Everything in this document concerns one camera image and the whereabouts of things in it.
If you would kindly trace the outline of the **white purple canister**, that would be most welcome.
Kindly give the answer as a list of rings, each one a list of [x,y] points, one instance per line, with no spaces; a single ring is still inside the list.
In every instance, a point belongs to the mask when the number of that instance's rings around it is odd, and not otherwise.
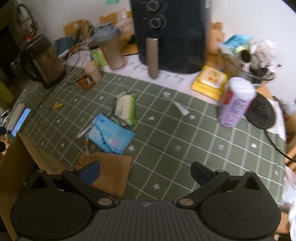
[[[218,120],[226,128],[236,127],[256,97],[255,87],[242,77],[231,77],[222,95]]]

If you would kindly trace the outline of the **green white wipes pack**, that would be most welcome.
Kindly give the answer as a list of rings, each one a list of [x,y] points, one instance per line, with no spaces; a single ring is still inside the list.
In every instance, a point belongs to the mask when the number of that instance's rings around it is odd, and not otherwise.
[[[120,126],[135,126],[135,102],[137,95],[135,93],[120,93],[114,99],[115,107],[113,108],[113,117],[111,120]]]

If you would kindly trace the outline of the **glass bowl with clutter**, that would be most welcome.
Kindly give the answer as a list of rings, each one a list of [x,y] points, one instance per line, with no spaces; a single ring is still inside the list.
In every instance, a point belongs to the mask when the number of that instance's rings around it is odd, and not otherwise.
[[[278,43],[263,39],[254,42],[253,37],[234,35],[217,45],[225,60],[225,71],[230,76],[239,76],[255,85],[273,81],[281,65],[276,60]]]

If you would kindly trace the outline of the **white power bank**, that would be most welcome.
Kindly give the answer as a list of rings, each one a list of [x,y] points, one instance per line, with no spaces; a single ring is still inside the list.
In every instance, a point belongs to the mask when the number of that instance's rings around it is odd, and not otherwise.
[[[16,126],[16,124],[17,124],[19,118],[21,117],[21,115],[22,115],[22,113],[23,113],[25,107],[26,107],[25,104],[24,104],[24,103],[21,103],[21,104],[19,104],[19,105],[16,107],[15,111],[13,111],[13,112],[11,113],[11,115],[10,115],[10,119],[9,119],[9,122],[8,122],[8,124],[7,124],[7,126],[6,126],[6,130],[7,130],[8,132],[12,132],[12,131],[13,131],[13,129],[14,129],[14,127]]]

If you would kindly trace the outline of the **brown burlap pouch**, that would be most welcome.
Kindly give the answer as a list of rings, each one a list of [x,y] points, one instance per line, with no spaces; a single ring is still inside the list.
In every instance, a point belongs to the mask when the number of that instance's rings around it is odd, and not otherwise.
[[[132,165],[132,156],[96,152],[82,153],[74,166],[76,170],[97,161],[100,163],[100,175],[92,186],[113,196],[123,196]]]

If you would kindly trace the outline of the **green label jar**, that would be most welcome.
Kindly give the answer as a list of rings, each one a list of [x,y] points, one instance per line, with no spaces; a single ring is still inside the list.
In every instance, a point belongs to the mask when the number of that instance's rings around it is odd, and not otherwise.
[[[91,54],[92,54],[92,60],[96,63],[97,66],[99,67],[108,66],[106,57],[101,48],[93,49]]]

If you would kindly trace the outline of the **blue wet wipes pack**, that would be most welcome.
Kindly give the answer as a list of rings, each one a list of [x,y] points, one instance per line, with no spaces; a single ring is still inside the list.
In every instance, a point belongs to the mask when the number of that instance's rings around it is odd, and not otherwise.
[[[100,147],[105,153],[121,155],[135,136],[130,130],[122,128],[102,113],[93,121],[86,137]]]

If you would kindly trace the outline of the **black electric kettle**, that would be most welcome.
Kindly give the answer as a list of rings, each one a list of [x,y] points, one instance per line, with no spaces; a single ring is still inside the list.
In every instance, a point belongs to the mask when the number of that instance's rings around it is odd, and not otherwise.
[[[51,88],[66,75],[66,68],[45,35],[38,35],[27,42],[20,53],[19,64],[27,77]]]

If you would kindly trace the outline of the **yellow wipes pack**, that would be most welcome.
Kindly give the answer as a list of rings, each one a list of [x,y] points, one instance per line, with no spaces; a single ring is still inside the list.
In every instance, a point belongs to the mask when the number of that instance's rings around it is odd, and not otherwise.
[[[215,68],[204,66],[191,85],[191,90],[219,100],[224,92],[228,77]]]

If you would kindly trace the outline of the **yellow small tool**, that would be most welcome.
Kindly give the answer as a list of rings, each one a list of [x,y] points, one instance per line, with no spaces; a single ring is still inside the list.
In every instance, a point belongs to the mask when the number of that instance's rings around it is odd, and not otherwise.
[[[52,106],[52,109],[57,109],[57,108],[60,108],[64,105],[64,103],[57,103],[55,105]]]

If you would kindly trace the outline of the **black round stand base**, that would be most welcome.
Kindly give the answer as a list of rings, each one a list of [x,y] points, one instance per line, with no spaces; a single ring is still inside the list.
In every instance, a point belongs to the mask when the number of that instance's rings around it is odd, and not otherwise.
[[[246,119],[261,130],[272,128],[276,121],[276,114],[270,102],[260,93],[257,93],[245,113]]]

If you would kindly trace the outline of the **smartphone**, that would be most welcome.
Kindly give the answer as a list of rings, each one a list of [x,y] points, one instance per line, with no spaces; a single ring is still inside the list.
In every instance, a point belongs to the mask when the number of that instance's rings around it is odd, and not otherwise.
[[[17,132],[20,130],[20,128],[22,127],[22,125],[24,124],[25,120],[27,119],[27,117],[29,116],[31,112],[30,108],[26,108],[23,113],[21,114],[20,118],[18,119],[18,121],[16,122],[16,125],[13,129],[13,131],[11,132],[11,135],[13,137],[16,136]]]

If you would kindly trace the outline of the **grey lid shaker bottle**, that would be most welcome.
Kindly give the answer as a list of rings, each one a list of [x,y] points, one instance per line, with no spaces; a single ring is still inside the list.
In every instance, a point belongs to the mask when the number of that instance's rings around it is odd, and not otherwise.
[[[112,22],[98,25],[95,28],[94,39],[104,52],[110,69],[116,70],[126,65],[120,31]]]

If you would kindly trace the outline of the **green checkered tablecloth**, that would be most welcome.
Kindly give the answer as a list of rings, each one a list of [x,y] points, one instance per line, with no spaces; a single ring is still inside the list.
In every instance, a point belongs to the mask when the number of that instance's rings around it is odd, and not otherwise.
[[[110,118],[114,99],[126,91],[137,95],[137,124],[129,127],[135,136],[124,150],[132,156],[125,198],[179,199],[198,188],[190,166],[199,161],[231,175],[254,171],[275,201],[281,201],[285,176],[281,123],[270,133],[244,118],[236,127],[225,128],[217,120],[215,105],[191,95],[109,72],[87,91],[76,83],[82,72],[79,67],[70,68],[54,90],[38,86],[23,91],[17,100],[31,109],[22,133],[65,166],[74,166],[85,151],[84,140],[77,138],[79,132],[101,113]],[[163,96],[164,91],[189,114],[182,116]],[[64,105],[52,109],[57,103]]]

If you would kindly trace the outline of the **small brown wooden box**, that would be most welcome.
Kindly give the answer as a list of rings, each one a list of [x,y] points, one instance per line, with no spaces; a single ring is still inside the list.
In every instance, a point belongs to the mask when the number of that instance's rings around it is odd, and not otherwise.
[[[96,84],[88,74],[81,74],[77,79],[77,83],[81,89],[88,91],[92,90]]]

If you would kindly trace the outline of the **black air fryer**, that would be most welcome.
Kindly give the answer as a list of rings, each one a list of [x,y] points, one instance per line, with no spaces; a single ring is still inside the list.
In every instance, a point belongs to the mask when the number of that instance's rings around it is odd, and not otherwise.
[[[130,1],[138,56],[156,79],[161,70],[192,74],[206,62],[210,1]]]

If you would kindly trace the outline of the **cardboard box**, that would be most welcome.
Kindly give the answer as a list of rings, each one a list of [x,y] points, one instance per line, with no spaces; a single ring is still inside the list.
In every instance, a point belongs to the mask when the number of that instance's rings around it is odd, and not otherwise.
[[[18,236],[11,224],[10,211],[34,166],[48,174],[60,174],[66,166],[18,133],[1,161],[1,218],[12,240]]]

